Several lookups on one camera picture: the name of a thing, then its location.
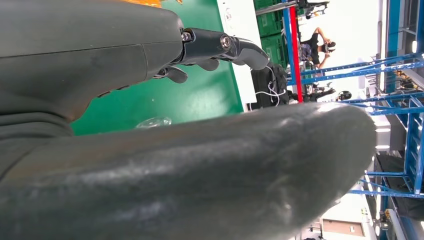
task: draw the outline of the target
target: green table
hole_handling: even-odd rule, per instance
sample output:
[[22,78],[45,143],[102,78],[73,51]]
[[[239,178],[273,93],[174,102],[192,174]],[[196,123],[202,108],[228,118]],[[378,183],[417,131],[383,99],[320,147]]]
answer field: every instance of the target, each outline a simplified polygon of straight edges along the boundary
[[[185,27],[223,30],[216,0],[184,0],[183,5],[168,0],[162,7],[176,12]],[[168,117],[177,124],[243,111],[230,63],[221,62],[212,72],[198,66],[181,68],[189,75],[183,84],[167,78],[151,79],[94,99],[72,125],[75,134],[130,130],[154,117]]]

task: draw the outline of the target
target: cable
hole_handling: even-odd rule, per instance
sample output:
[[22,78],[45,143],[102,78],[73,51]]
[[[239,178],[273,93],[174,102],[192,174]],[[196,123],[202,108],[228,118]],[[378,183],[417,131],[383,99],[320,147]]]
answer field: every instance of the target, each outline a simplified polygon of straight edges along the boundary
[[[280,93],[280,94],[277,94],[277,95],[274,95],[274,94],[271,94],[271,93],[268,93],[268,92],[265,92],[265,91],[258,91],[258,92],[255,93],[255,95],[266,94],[266,95],[271,96],[271,97],[279,97],[283,94],[286,94],[286,90],[285,89],[283,89],[283,90],[284,90],[283,93]],[[250,102],[249,102],[249,110],[252,111],[252,104]]]
[[[278,95],[278,93],[276,93],[276,91],[271,89],[271,83],[268,83],[268,89],[271,93]],[[280,97],[277,96],[277,104],[275,105],[275,107],[278,107],[278,105],[280,104]]]
[[[277,104],[275,105],[275,107],[278,107],[278,105],[280,104],[280,96],[286,94],[286,90],[283,89],[283,92],[278,94],[276,91],[271,89],[271,83],[275,82],[275,84],[277,84],[277,78],[276,78],[276,75],[274,74],[274,71],[271,67],[269,67],[269,66],[265,66],[265,67],[268,68],[271,71],[271,74],[272,74],[272,81],[270,81],[268,83],[268,89],[273,94],[265,92],[265,91],[258,91],[258,92],[255,92],[255,96],[258,95],[258,94],[266,94],[266,95],[271,96],[271,97],[277,97]],[[249,111],[252,111],[252,104],[251,103],[249,103]]]

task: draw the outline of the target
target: orange object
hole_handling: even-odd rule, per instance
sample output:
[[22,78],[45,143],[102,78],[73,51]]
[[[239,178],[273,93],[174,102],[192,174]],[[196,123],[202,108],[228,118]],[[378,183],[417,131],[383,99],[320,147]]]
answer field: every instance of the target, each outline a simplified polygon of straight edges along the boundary
[[[156,8],[160,8],[161,2],[165,1],[165,0],[122,0],[125,2],[129,2],[132,4],[141,4],[141,5],[147,5],[147,6],[151,6],[151,7],[156,7]],[[183,0],[176,0],[179,4],[183,4]]]

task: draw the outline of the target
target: metal screw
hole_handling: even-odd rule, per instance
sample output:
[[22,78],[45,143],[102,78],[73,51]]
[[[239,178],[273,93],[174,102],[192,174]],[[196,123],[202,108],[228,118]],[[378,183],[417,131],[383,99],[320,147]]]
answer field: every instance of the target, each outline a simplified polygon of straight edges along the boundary
[[181,34],[181,38],[184,42],[190,41],[192,39],[192,35],[189,32],[183,32]]
[[223,35],[221,37],[221,46],[227,50],[230,48],[231,45],[231,39],[227,35]]

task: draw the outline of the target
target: green crate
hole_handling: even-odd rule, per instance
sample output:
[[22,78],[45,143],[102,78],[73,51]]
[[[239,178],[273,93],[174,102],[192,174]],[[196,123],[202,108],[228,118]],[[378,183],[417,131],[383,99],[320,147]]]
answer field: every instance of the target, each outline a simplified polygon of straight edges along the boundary
[[270,12],[258,16],[256,20],[257,27],[259,29],[259,35],[261,37],[267,37],[281,33],[281,30],[283,29],[282,18],[283,13],[281,11]]
[[254,4],[254,8],[256,10],[258,9],[263,9],[272,5],[276,5],[281,3],[281,0],[254,0],[253,4]]
[[262,43],[262,49],[268,54],[271,62],[281,64],[284,68],[287,67],[288,49],[280,34],[262,37],[260,42]]

